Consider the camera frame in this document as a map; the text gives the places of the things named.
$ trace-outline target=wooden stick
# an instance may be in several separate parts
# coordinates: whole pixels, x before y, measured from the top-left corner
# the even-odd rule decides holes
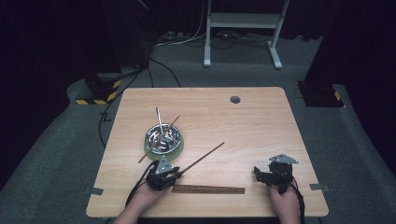
[[[174,185],[172,193],[245,194],[245,188],[199,185]]]
[[[220,145],[218,145],[217,147],[213,148],[212,150],[210,150],[208,153],[206,153],[203,157],[201,157],[198,161],[195,161],[193,164],[191,164],[189,167],[187,167],[186,169],[184,169],[181,173],[184,174],[186,173],[186,171],[188,171],[192,166],[194,166],[196,163],[198,163],[199,161],[203,160],[205,157],[207,157],[210,153],[214,152],[216,149],[218,149],[219,147],[221,147],[222,145],[224,145],[224,142],[221,143]]]
[[[172,126],[178,120],[179,117],[180,116],[177,116],[177,118],[171,123],[171,125],[160,135],[160,137],[157,138],[157,141],[155,141],[154,144],[152,144],[148,152],[145,155],[143,155],[143,157],[139,160],[139,163],[142,162],[142,160],[147,157],[147,155],[152,151],[152,149],[155,148],[157,144],[163,140],[163,137],[169,132],[169,129],[172,128]]]

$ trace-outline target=power cord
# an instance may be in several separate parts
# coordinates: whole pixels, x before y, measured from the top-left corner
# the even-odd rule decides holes
[[[203,20],[204,20],[204,13],[205,13],[205,0],[202,0],[201,20],[200,20],[200,23],[199,23],[199,26],[198,26],[198,30],[197,30],[197,32],[195,33],[195,35],[193,37],[191,37],[190,39],[186,39],[186,40],[178,41],[178,42],[172,42],[172,43],[168,42],[168,43],[157,44],[157,45],[154,45],[154,47],[159,47],[159,46],[163,46],[163,45],[184,44],[184,43],[188,43],[188,42],[190,42],[192,40],[195,40],[196,36],[198,36],[199,32],[201,31],[202,23],[203,23]]]
[[[191,43],[193,43],[193,42],[199,43],[199,45],[197,45],[197,46],[192,45]],[[191,48],[198,49],[198,48],[201,48],[201,47],[203,47],[203,46],[205,45],[205,40],[204,40],[204,39],[197,38],[197,39],[195,39],[194,41],[190,41],[189,43],[185,43],[185,45],[187,45],[187,46],[189,46],[189,47],[191,47]]]
[[[108,223],[110,223],[110,221],[111,221],[111,220],[113,220],[113,218],[112,218],[112,217],[108,218],[108,219],[106,220],[105,224],[108,224]]]
[[[133,74],[134,78],[128,83],[128,85],[116,97],[114,97],[114,99],[107,105],[105,111],[103,113],[101,113],[101,118],[99,120],[99,126],[98,126],[98,132],[99,132],[99,138],[100,138],[100,141],[101,141],[103,147],[106,147],[106,144],[105,144],[105,141],[103,140],[103,136],[102,136],[102,121],[107,116],[107,110],[113,105],[113,103],[116,101],[116,99],[119,98],[119,96],[122,95],[123,92],[134,82],[134,80],[137,78],[137,76],[141,72],[142,72],[142,70],[139,70],[135,74]]]
[[[300,220],[301,220],[301,224],[305,224],[305,203],[304,203],[304,196],[303,194],[301,194],[301,192],[298,190],[298,184],[297,184],[297,180],[295,178],[293,178],[296,186],[294,186],[293,184],[290,183],[291,187],[295,190],[296,194],[297,194],[297,199],[300,205]]]
[[[267,36],[264,39],[260,40],[264,36],[258,35],[258,36],[248,36],[248,35],[242,35],[240,37],[237,37],[239,41],[236,41],[236,43],[244,43],[244,44],[255,44],[255,43],[261,43],[261,42],[266,42],[271,36]],[[255,38],[254,40],[241,40],[242,38]]]
[[[151,75],[151,71],[149,70],[149,67],[148,67],[148,76],[151,81],[151,88],[154,88],[154,82],[152,81],[152,75]]]
[[[143,183],[142,183],[142,181],[143,181],[143,179],[145,178],[146,174],[148,173],[149,168],[150,168],[151,166],[155,165],[155,163],[156,163],[156,161],[152,161],[152,162],[149,164],[148,168],[146,168],[145,172],[142,174],[142,176],[140,177],[140,179],[136,182],[136,184],[134,185],[134,188],[131,190],[131,192],[130,192],[129,195],[128,195],[128,198],[127,198],[126,203],[125,203],[125,207],[126,207],[126,206],[128,205],[128,203],[132,200],[132,198],[134,197],[134,194],[136,193],[137,189],[140,188],[142,185],[144,185],[144,184],[147,183],[147,182],[143,182]]]
[[[171,73],[172,73],[172,76],[175,78],[175,81],[177,82],[177,85],[181,88],[180,82],[178,81],[178,79],[177,79],[175,73],[172,71],[172,69],[170,69],[168,66],[166,66],[166,65],[163,64],[163,63],[157,62],[157,61],[155,61],[155,60],[153,60],[153,59],[151,59],[151,58],[148,58],[148,59],[149,59],[150,61],[152,61],[152,62],[155,62],[155,63],[157,63],[157,64],[163,66],[163,67],[166,68],[169,72],[171,72]]]
[[[225,38],[227,38],[227,40],[231,39],[233,41],[231,43],[231,45],[229,45],[229,46],[227,46],[225,48],[220,48],[220,47],[217,47],[216,45],[214,45],[213,43],[210,43],[210,46],[213,47],[214,49],[229,49],[230,47],[232,47],[235,44],[236,38],[233,35],[230,35],[230,37],[222,36],[220,39],[225,39]]]

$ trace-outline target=metal bracket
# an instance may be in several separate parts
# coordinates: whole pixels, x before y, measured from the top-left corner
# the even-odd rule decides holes
[[[86,194],[95,194],[95,195],[102,195],[103,189],[97,189],[97,188],[86,188],[84,190],[84,193]]]
[[[278,162],[278,163],[298,163],[297,160],[288,157],[285,154],[279,154],[277,156],[271,157],[270,161]]]
[[[163,155],[161,157],[160,163],[158,164],[157,169],[155,170],[155,174],[156,175],[160,175],[163,174],[165,172],[169,172],[173,170],[173,166],[172,164],[169,162],[168,159],[166,159],[166,157]]]
[[[329,186],[327,186],[327,185],[310,184],[309,187],[311,187],[312,190],[319,190],[319,189],[321,189],[323,192],[330,191],[330,188],[329,188]]]

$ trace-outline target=stand leg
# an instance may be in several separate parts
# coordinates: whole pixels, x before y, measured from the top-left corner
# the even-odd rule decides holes
[[[280,62],[279,56],[277,55],[276,52],[276,43],[277,43],[277,39],[279,38],[280,29],[282,28],[283,25],[283,20],[285,20],[285,15],[288,9],[288,5],[289,5],[289,0],[285,0],[283,2],[282,10],[280,11],[279,19],[277,20],[277,25],[274,31],[274,38],[272,41],[267,42],[276,69],[282,69],[282,63]]]
[[[210,67],[210,14],[212,11],[212,0],[207,1],[207,15],[206,15],[206,41],[205,41],[205,55],[204,67]]]

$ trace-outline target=metal rod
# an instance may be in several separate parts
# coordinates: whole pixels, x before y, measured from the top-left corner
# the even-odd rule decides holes
[[[160,137],[158,137],[157,141],[155,141],[154,144],[152,144],[152,146],[149,148],[148,152],[145,155],[143,155],[143,157],[139,160],[139,163],[142,162],[142,160],[147,157],[147,155],[152,151],[152,149],[155,148],[157,146],[157,144],[163,140],[163,137],[168,133],[169,129],[172,128],[172,126],[178,120],[179,117],[180,116],[177,116],[177,118],[171,123],[171,125],[165,130],[165,132],[163,132],[160,135]]]
[[[158,123],[160,124],[160,130],[161,133],[163,133],[163,124],[161,123],[160,108],[156,107],[155,109],[157,110],[157,119],[158,119]]]
[[[199,161],[203,160],[205,157],[207,157],[210,153],[214,152],[216,149],[218,149],[219,147],[221,147],[222,145],[224,145],[224,142],[221,143],[220,145],[218,145],[217,147],[213,148],[212,150],[210,150],[208,153],[206,153],[203,157],[201,157],[198,161],[195,161],[193,164],[191,164],[189,167],[187,167],[186,169],[184,169],[181,173],[184,174],[186,173],[186,171],[188,171],[192,166],[194,166],[196,163],[198,163]]]

